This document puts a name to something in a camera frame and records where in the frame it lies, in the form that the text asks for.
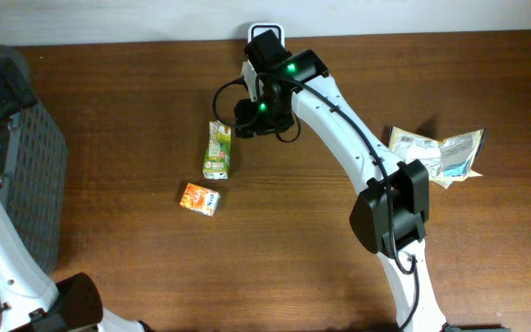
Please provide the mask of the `green white juice carton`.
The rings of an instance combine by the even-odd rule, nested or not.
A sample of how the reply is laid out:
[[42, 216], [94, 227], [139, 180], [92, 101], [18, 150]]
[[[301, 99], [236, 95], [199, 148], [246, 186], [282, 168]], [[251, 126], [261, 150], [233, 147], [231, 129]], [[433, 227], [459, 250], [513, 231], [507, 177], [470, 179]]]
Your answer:
[[230, 173], [231, 128], [209, 123], [209, 140], [203, 162], [203, 175], [209, 180], [226, 180]]

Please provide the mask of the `small orange tissue pack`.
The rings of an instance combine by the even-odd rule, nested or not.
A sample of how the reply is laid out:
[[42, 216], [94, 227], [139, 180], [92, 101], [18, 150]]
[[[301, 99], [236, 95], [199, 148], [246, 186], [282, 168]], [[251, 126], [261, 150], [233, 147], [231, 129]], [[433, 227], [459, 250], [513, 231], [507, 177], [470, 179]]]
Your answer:
[[183, 191], [180, 206], [212, 217], [218, 207], [220, 193], [197, 184], [188, 183]]

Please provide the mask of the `yellow white snack bag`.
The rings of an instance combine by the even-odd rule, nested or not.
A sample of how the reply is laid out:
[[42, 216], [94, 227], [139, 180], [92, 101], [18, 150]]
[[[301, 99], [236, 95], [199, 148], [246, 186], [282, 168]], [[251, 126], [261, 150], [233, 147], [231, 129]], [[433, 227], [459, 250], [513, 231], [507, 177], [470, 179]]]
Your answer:
[[454, 182], [481, 177], [480, 173], [473, 170], [473, 165], [484, 138], [484, 129], [440, 141], [393, 126], [388, 147], [406, 163], [420, 160], [430, 180], [447, 189]]

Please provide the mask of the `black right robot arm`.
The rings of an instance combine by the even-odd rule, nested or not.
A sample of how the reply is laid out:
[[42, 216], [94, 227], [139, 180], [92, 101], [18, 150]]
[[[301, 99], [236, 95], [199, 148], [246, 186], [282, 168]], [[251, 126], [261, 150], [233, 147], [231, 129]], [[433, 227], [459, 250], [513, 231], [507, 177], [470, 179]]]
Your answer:
[[360, 244], [383, 266], [402, 331], [447, 328], [425, 259], [429, 174], [377, 138], [312, 50], [291, 53], [272, 30], [250, 37], [242, 83], [250, 96], [235, 108], [238, 137], [280, 136], [307, 124], [347, 174], [357, 198], [349, 215]]

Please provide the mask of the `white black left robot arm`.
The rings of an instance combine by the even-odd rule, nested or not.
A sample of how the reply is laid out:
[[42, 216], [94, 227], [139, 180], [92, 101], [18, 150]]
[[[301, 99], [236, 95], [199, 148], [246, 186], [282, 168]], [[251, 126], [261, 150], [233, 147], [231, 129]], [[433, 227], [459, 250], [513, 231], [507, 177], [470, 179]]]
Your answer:
[[55, 281], [68, 150], [30, 86], [24, 58], [0, 49], [0, 331], [148, 331], [107, 309], [93, 279]]

